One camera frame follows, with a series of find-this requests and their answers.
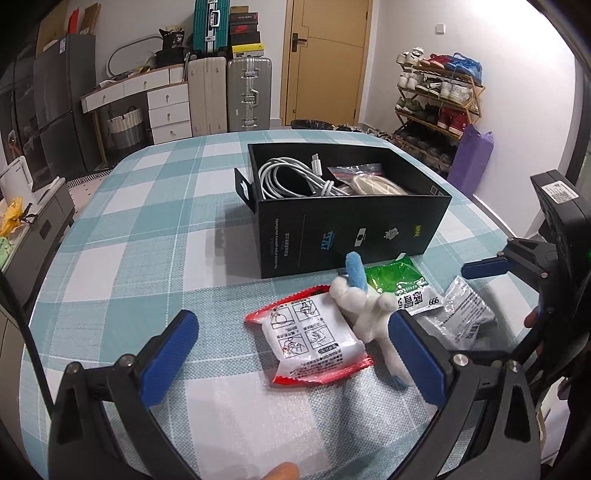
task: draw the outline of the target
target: white sneaker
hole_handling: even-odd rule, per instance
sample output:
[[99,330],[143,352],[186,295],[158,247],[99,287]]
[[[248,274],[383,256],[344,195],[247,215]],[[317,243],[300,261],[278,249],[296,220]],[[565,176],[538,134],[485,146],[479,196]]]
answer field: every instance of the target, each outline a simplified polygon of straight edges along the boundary
[[400,76],[400,78],[398,79],[398,86],[400,88],[406,88],[407,85],[408,85],[408,78],[409,78],[409,74],[408,73],[406,73],[406,74],[403,73]]
[[472,89],[469,87],[462,87],[460,85],[454,85],[452,91],[449,94],[449,99],[452,102],[459,103],[460,105],[467,105],[472,98]]
[[398,56],[396,57],[396,63],[399,63],[400,65],[404,65],[406,63],[406,55],[408,55],[408,52],[404,52],[404,53],[399,53]]
[[449,82],[442,82],[441,83],[441,93],[439,94],[439,98],[449,99],[449,96],[452,92],[452,84]]
[[423,59],[425,51],[422,48],[415,47],[406,55],[406,65],[418,65]]
[[414,91],[414,89],[417,85],[418,85],[418,80],[415,77],[410,77],[408,79],[408,82],[407,82],[407,89],[408,90]]

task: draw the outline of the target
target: blue gripper pad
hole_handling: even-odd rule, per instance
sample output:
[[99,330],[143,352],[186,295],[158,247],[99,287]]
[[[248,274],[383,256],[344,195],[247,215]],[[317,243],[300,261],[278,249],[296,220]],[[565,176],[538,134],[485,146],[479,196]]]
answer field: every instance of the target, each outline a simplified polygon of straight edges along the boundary
[[400,312],[390,316],[388,336],[425,401],[441,409],[447,397],[445,374]]
[[199,322],[195,314],[188,310],[181,313],[184,316],[177,327],[164,341],[142,374],[139,397],[146,408],[158,405],[164,400],[166,392],[199,336]]

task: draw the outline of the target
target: blue plush ear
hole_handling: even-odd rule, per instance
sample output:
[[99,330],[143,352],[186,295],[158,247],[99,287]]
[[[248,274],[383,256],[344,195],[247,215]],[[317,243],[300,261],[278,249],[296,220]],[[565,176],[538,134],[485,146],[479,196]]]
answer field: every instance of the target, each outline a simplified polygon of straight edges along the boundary
[[352,287],[368,291],[368,282],[365,277],[365,269],[361,256],[357,252],[349,252],[345,257],[345,268],[349,276],[349,283]]

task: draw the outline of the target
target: suitcase handle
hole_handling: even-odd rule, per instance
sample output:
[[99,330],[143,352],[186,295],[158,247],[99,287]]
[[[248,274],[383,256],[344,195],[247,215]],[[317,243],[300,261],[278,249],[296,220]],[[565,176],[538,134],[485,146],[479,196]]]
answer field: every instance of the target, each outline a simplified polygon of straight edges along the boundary
[[219,10],[212,10],[209,14],[209,27],[217,28],[220,26],[222,20],[222,14]]
[[255,103],[251,107],[251,108],[254,108],[258,105],[258,90],[251,88],[251,92],[255,94]]

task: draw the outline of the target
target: suitcase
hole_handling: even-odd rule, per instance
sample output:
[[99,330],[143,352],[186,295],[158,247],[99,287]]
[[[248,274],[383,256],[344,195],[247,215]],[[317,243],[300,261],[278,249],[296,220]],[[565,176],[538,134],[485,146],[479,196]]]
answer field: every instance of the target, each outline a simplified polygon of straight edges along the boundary
[[230,0],[196,0],[193,49],[224,56],[228,50]]
[[192,60],[187,67],[193,136],[226,133],[226,59]]
[[230,132],[269,130],[271,70],[271,60],[265,57],[245,57],[228,62]]

